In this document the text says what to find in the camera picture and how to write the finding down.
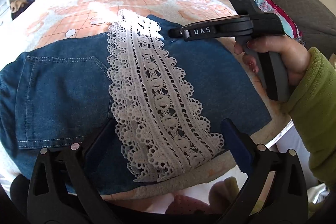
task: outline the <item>gray handle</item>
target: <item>gray handle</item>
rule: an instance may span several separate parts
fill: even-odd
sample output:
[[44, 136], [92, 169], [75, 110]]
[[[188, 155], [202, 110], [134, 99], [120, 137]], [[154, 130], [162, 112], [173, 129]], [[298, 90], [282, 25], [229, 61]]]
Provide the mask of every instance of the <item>gray handle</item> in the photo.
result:
[[263, 88], [266, 90], [268, 97], [272, 100], [276, 100], [279, 102], [288, 101], [291, 95], [288, 83], [288, 73], [281, 59], [281, 55], [277, 52], [269, 52], [269, 58], [271, 63], [267, 65], [272, 66], [276, 83], [276, 90], [270, 90], [270, 86], [268, 87], [267, 85], [267, 83], [269, 83], [269, 79], [265, 78], [265, 74], [263, 71], [263, 68], [265, 67], [266, 64], [261, 63], [259, 54], [257, 52], [246, 47], [246, 42], [249, 40], [251, 40], [251, 37], [249, 36], [236, 37], [236, 42], [243, 47], [243, 50], [247, 54], [252, 55], [256, 59], [257, 66], [259, 68], [258, 77], [260, 78], [261, 84]]

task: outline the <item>white lace trim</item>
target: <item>white lace trim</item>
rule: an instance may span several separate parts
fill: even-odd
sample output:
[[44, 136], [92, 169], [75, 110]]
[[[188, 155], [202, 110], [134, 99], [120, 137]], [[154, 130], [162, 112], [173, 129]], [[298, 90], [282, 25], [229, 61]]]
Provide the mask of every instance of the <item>white lace trim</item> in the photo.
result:
[[210, 133], [193, 86], [160, 41], [159, 25], [129, 10], [109, 28], [108, 75], [115, 132], [135, 182], [164, 181], [209, 161], [222, 149]]

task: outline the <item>denim fabric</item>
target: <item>denim fabric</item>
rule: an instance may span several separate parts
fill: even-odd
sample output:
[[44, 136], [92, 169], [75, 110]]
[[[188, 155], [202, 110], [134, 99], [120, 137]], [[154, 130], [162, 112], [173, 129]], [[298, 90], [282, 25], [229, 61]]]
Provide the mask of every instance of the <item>denim fabric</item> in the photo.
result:
[[[186, 71], [193, 97], [203, 104], [202, 115], [219, 132], [222, 119], [231, 118], [251, 135], [270, 122], [263, 101], [233, 55], [217, 40], [185, 42], [167, 36], [175, 23], [159, 22], [165, 49]], [[0, 141], [28, 178], [42, 147], [81, 142], [113, 115], [108, 92], [107, 34], [69, 38], [22, 53], [0, 72]], [[126, 168], [120, 145], [111, 132], [108, 149], [87, 176], [101, 194], [134, 189], [144, 183]]]

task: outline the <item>green sleeve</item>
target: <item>green sleeve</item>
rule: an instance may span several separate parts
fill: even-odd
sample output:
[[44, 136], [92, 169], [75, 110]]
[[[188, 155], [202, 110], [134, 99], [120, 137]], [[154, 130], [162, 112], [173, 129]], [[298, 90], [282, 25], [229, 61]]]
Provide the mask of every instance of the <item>green sleeve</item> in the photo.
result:
[[317, 48], [311, 48], [308, 70], [282, 105], [292, 117], [314, 176], [336, 187], [336, 71]]

